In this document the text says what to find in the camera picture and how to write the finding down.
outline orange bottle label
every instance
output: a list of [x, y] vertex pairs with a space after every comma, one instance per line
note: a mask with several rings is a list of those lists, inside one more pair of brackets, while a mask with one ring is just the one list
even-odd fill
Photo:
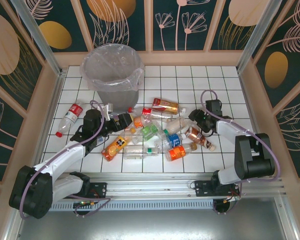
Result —
[[118, 136], [113, 143], [107, 146], [105, 149], [102, 150], [101, 154], [105, 157], [107, 161], [111, 161], [114, 159], [115, 155], [123, 149], [127, 145], [127, 141], [122, 137]]
[[186, 155], [186, 150], [183, 146], [176, 146], [173, 149], [169, 150], [171, 156], [171, 161], [182, 158]]
[[136, 128], [142, 128], [141, 116], [137, 116], [133, 119], [133, 124]]

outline plastic bottle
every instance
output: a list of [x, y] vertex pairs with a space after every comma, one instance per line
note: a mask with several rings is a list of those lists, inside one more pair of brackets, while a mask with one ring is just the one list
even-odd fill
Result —
[[162, 152], [167, 151], [168, 149], [173, 149], [176, 146], [181, 144], [181, 141], [186, 139], [187, 136], [184, 133], [172, 134], [166, 136], [166, 139], [159, 139], [154, 142], [154, 145], [161, 150]]
[[147, 156], [157, 156], [159, 149], [157, 147], [146, 147], [143, 145], [129, 145], [123, 150], [124, 159], [144, 159]]
[[187, 122], [183, 116], [177, 117], [175, 120], [169, 122], [163, 132], [168, 136], [180, 132], [187, 126]]
[[63, 134], [66, 134], [71, 126], [76, 122], [79, 115], [83, 111], [82, 106], [83, 103], [79, 100], [76, 103], [72, 104], [68, 112], [64, 115], [61, 122], [59, 123], [58, 131], [55, 133], [58, 138], [61, 138]]
[[136, 136], [132, 139], [134, 144], [138, 144], [144, 140], [145, 142], [151, 139], [153, 136], [161, 132], [161, 126], [158, 122], [153, 121], [149, 125], [145, 126], [143, 129], [140, 129]]
[[184, 157], [185, 155], [197, 150], [197, 144], [195, 142], [185, 143], [180, 146], [176, 146], [173, 149], [168, 150], [165, 153], [165, 157], [168, 161], [174, 161]]
[[[153, 100], [152, 109], [162, 113], [177, 115], [179, 113], [179, 104], [176, 102], [162, 100], [160, 98], [155, 98]], [[186, 109], [183, 107], [180, 112], [184, 114]]]
[[151, 119], [147, 116], [136, 116], [133, 118], [133, 125], [136, 129], [145, 127], [151, 123]]
[[163, 113], [163, 112], [155, 112], [152, 110], [152, 108], [149, 107], [136, 107], [132, 108], [129, 107], [128, 109], [129, 113], [133, 113], [137, 116], [143, 115], [143, 116], [150, 116], [152, 119], [172, 119], [173, 115], [169, 113]]
[[134, 127], [122, 132], [109, 146], [102, 150], [101, 154], [110, 162], [132, 140], [135, 132]]
[[189, 129], [185, 132], [185, 135], [195, 142], [196, 144], [199, 144], [206, 149], [213, 152], [216, 149], [216, 146], [213, 145], [211, 142], [209, 142], [205, 136], [203, 136], [195, 127], [190, 126]]

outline brown bottle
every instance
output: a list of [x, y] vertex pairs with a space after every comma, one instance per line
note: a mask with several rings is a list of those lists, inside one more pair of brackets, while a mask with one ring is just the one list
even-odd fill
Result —
[[195, 142], [196, 144], [199, 144], [206, 149], [210, 150], [213, 152], [216, 149], [216, 146], [213, 145], [211, 142], [209, 142], [205, 136], [203, 136], [196, 128], [193, 126], [190, 126], [189, 129], [185, 132], [185, 135]]

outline yellow bottle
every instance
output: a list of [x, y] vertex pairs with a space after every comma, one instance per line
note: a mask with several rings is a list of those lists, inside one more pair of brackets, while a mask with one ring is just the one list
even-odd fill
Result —
[[134, 127], [122, 132], [109, 146], [102, 150], [101, 154], [110, 162], [132, 140], [135, 132], [136, 129]]

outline floral wallpaper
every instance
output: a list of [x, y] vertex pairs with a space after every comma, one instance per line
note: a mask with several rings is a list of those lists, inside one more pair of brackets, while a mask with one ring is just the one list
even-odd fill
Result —
[[294, 1], [256, 68], [273, 107], [300, 81], [300, 0]]
[[28, 108], [42, 65], [0, 4], [0, 86]]
[[153, 50], [203, 50], [214, 0], [154, 0]]
[[0, 181], [5, 174], [23, 120], [22, 116], [0, 98]]
[[88, 51], [70, 0], [24, 2], [54, 53]]
[[93, 47], [124, 44], [146, 50], [144, 0], [80, 0]]
[[226, 0], [211, 50], [243, 50], [269, 0]]
[[300, 178], [300, 93], [276, 115], [276, 119]]

